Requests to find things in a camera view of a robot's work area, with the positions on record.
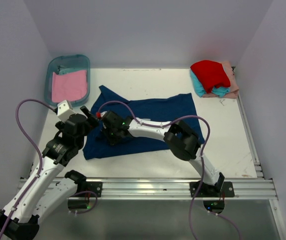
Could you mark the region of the navy blue Mickey t-shirt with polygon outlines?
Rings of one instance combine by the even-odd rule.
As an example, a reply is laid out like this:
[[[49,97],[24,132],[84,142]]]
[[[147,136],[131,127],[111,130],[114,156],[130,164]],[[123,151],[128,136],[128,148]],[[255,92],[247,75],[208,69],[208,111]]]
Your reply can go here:
[[[173,121],[179,117],[197,114],[191,93],[178,94],[170,98],[134,101],[121,97],[103,85],[99,89],[101,94],[90,110],[94,114],[98,112],[99,107],[109,101],[123,102],[133,110],[136,117],[155,122]],[[92,130],[87,137],[83,148],[83,155],[86,160],[167,150],[169,148],[163,141],[146,137],[125,138],[119,144],[110,145],[101,129],[102,125]]]

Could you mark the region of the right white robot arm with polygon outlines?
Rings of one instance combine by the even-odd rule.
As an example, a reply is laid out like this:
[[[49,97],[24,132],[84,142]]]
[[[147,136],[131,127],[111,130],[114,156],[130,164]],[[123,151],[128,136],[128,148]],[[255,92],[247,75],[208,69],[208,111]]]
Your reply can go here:
[[[102,113],[103,133],[111,145],[125,138],[147,138],[166,143],[171,153],[189,162],[200,174],[203,182],[200,191],[217,196],[223,191],[224,175],[213,166],[205,155],[205,143],[181,117],[173,122],[155,122],[128,116],[123,119],[113,111]]]

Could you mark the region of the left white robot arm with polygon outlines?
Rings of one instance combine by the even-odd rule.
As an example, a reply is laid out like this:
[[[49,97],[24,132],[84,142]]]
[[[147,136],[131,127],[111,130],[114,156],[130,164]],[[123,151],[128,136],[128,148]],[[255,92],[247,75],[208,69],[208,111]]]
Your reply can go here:
[[[84,145],[84,138],[99,125],[99,120],[85,106],[75,113],[67,103],[61,103],[55,113],[57,134],[44,151],[39,151],[39,164],[15,197],[0,209],[0,236],[12,240],[32,240],[40,223],[68,197],[99,194],[87,187],[86,177],[71,170],[51,191],[49,185]]]

